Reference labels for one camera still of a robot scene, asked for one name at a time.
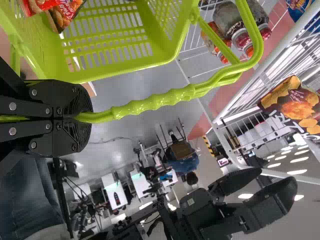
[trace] snack package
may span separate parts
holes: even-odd
[[[40,14],[46,10],[58,6],[60,4],[67,4],[73,0],[19,0],[19,5],[26,17],[31,17],[35,14]]]
[[[48,10],[49,14],[47,15],[53,31],[60,34],[68,27],[86,1],[87,0],[71,0],[50,8]]]
[[[285,3],[288,7],[288,13],[290,17],[296,23],[314,1],[315,0],[285,0]],[[320,19],[317,20],[319,16],[320,11],[313,17],[310,22],[308,22],[304,29],[308,29],[309,32],[313,32],[314,34],[320,32]]]
[[[281,82],[258,104],[270,117],[309,140],[320,140],[320,94],[302,86],[296,76]]]

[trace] shopping basket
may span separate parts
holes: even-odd
[[[198,2],[88,0],[70,27],[58,35],[50,29],[45,14],[22,18],[15,1],[2,0],[0,24],[12,44],[12,68],[17,72],[19,57],[24,56],[40,79],[79,84],[169,63],[179,54],[190,23],[198,23],[232,63],[206,82],[76,118],[100,123],[202,97],[214,87],[234,83],[258,63],[264,45],[247,2],[235,1],[254,47],[253,57],[245,62],[201,18]]]

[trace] person in blue shirt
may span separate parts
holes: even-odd
[[[172,139],[172,146],[179,142],[177,137],[174,135],[173,131],[170,130],[169,135]],[[189,147],[191,150],[194,151],[194,149],[191,148],[189,143],[186,143],[186,147]],[[186,175],[186,181],[189,185],[195,185],[198,183],[198,177],[194,170],[197,169],[197,166],[199,164],[199,157],[195,151],[190,157],[186,159],[176,159],[175,154],[173,153],[170,146],[165,151],[165,154],[162,158],[162,162],[171,166],[176,173],[180,175]]]

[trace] basket handle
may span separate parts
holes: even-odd
[[[247,28],[253,43],[254,54],[251,59],[246,62],[240,62],[218,35],[208,26],[200,16],[199,8],[195,6],[190,14],[191,22],[193,24],[199,24],[202,30],[214,44],[217,45],[232,65],[222,68],[207,81],[189,84],[179,89],[171,89],[163,94],[152,94],[146,99],[132,100],[126,105],[112,107],[103,112],[83,112],[76,116],[75,119],[83,123],[92,124],[119,120],[127,115],[139,115],[147,110],[157,110],[163,106],[172,106],[181,101],[190,101],[195,98],[200,98],[215,87],[236,82],[241,77],[242,72],[251,69],[259,62],[264,52],[264,42],[247,1],[235,0],[235,4],[238,7],[244,25]]]

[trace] red snack package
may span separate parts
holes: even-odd
[[[70,22],[77,16],[79,10],[86,3],[87,0],[71,0],[68,3],[59,4],[48,10],[49,21],[52,29],[56,33],[61,33]]]
[[[298,77],[285,79],[258,106],[303,138],[320,140],[320,94],[301,85]]]
[[[54,6],[67,4],[73,0],[19,0],[20,7],[26,17],[40,14]]]

